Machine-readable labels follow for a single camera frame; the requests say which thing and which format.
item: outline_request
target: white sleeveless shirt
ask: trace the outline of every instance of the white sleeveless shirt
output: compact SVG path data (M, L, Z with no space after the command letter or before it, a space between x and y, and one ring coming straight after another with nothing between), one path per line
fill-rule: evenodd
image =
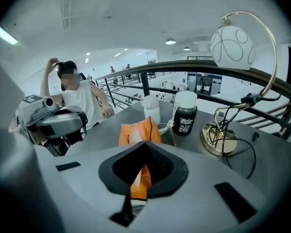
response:
M82 108L88 120L86 124L87 130L92 128L96 123L104 120L97 98L91 91L89 80L81 81L76 91L66 90L60 94L63 96L65 106L76 105Z

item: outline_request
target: jar label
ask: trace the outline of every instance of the jar label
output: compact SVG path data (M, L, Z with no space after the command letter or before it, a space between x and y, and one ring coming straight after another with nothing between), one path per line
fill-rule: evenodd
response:
M187 133L191 123L193 122L193 119L185 119L185 118L180 118L180 128L179 132L181 133Z

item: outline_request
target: black sticker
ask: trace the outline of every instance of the black sticker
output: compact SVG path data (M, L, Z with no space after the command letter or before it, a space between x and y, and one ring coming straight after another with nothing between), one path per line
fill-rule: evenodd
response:
M36 95L31 95L31 96L24 97L23 101L26 102L26 103L33 103L33 102L39 101L41 99L43 99L43 97L39 97L39 96L36 96Z

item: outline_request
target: lamp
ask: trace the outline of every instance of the lamp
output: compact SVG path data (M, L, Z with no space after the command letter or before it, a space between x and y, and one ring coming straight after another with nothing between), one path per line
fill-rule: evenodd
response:
M234 69L248 70L255 58L255 47L249 35L236 26L232 26L229 17L232 15L248 15L254 18L267 32L274 51L274 69L268 84L261 90L259 94L248 94L241 99L241 104L232 107L218 108L214 113L214 121L208 122L203 126L201 131L201 140L205 148L215 155L225 155L235 150L237 146L237 137L235 132L228 128L228 123L233 120L236 115L255 105L264 99L264 96L271 89L277 74L277 49L274 36L270 29L257 16L246 11L234 11L222 17L223 26L220 27L211 39L210 50L213 60L218 67L227 67ZM230 118L228 123L225 121L218 122L217 115L220 110L236 108L238 112Z
M173 38L168 38L167 40L166 40L166 44L167 45L172 45L172 44L175 44L176 43L176 41L173 39Z
M7 41L11 45L15 45L18 42L13 36L7 33L7 31L5 31L2 27L0 27L0 38Z

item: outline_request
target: man's arm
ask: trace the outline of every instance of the man's arm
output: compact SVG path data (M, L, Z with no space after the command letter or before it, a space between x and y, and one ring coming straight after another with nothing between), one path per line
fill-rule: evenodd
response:
M94 94L94 96L98 97L102 103L102 112L106 116L106 118L109 118L114 115L113 108L109 105L108 97L107 95L97 86L95 86L92 82L89 82L91 86L91 91Z
M44 71L42 82L41 82L41 88L40 88L40 95L45 97L50 97L49 95L49 74L54 70L54 68L57 66L58 59L57 58L51 58L48 61L47 67ZM58 95L52 95L51 96L55 103L59 103L60 105L63 104L63 96Z

